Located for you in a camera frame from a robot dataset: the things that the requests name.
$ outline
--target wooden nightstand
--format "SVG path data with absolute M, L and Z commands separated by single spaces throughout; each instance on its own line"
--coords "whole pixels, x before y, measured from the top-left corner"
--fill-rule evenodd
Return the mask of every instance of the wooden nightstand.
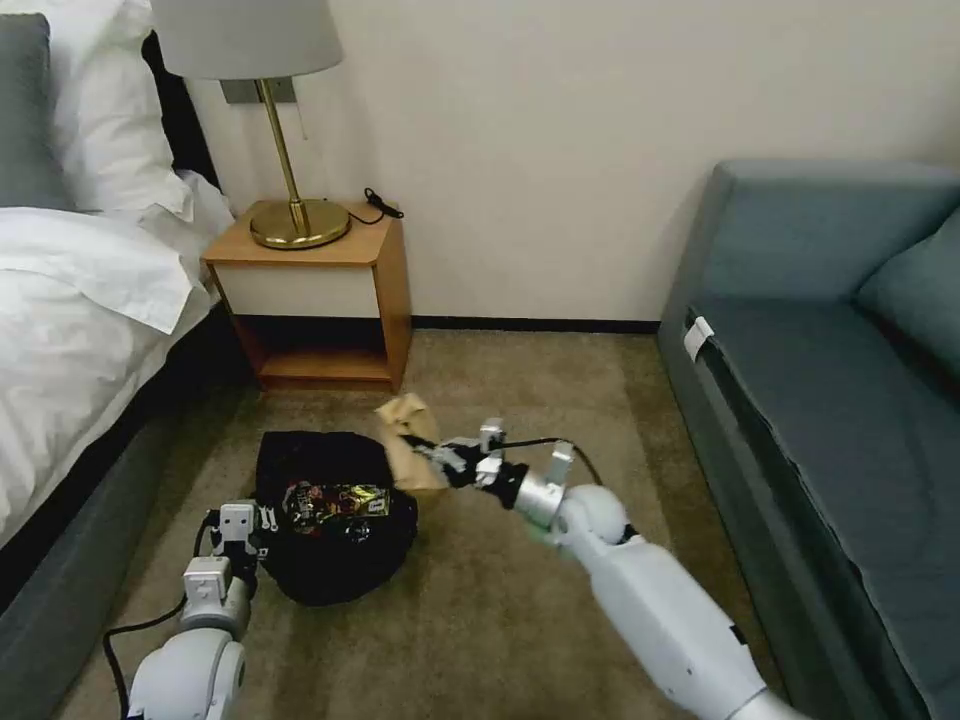
M 250 237 L 256 207 L 203 259 L 261 386 L 399 390 L 411 335 L 400 221 L 354 220 L 330 245 L 272 250 Z M 344 207 L 371 215 L 362 203 Z

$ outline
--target wall plate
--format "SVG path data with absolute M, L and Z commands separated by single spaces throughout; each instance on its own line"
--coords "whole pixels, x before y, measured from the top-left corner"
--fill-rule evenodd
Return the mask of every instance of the wall plate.
M 267 82 L 270 83 L 275 103 L 295 103 L 297 101 L 291 78 L 270 78 Z M 223 98 L 228 105 L 248 105 L 263 102 L 260 93 L 257 92 L 257 84 L 253 80 L 221 80 L 220 88 L 223 90 Z

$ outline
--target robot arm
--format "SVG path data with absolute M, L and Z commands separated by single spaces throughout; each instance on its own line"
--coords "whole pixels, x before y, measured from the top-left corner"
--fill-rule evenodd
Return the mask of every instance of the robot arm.
M 498 419 L 478 440 L 408 438 L 454 487 L 472 485 L 548 532 L 590 575 L 594 597 L 658 688 L 701 720 L 799 720 L 770 692 L 740 631 L 664 548 L 646 542 L 605 487 L 564 491 L 573 446 L 558 441 L 539 477 L 506 462 Z
M 733 622 L 665 549 L 630 526 L 604 487 L 564 489 L 576 448 L 558 441 L 541 477 L 504 459 L 499 420 L 478 439 L 435 444 L 405 436 L 453 487 L 496 496 L 547 532 L 590 575 L 594 596 L 658 688 L 701 720 L 803 720 L 770 692 Z M 271 511 L 227 503 L 214 554 L 184 573 L 181 632 L 141 663 L 126 718 L 227 720 L 243 680 L 240 644 L 256 590 L 258 530 L 276 530 Z

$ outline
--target black baseboard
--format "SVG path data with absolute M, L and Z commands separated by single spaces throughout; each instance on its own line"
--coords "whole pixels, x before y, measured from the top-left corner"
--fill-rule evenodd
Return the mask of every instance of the black baseboard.
M 478 318 L 414 315 L 413 326 L 432 330 L 513 330 L 517 332 L 584 332 L 653 335 L 658 320 L 563 320 L 543 318 Z

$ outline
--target black trash bag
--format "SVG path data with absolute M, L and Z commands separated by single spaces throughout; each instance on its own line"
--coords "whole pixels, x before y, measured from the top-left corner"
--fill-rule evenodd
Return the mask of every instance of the black trash bag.
M 417 535 L 417 503 L 393 487 L 383 446 L 354 433 L 264 433 L 256 500 L 274 509 L 279 528 L 263 566 L 303 605 L 370 592 Z

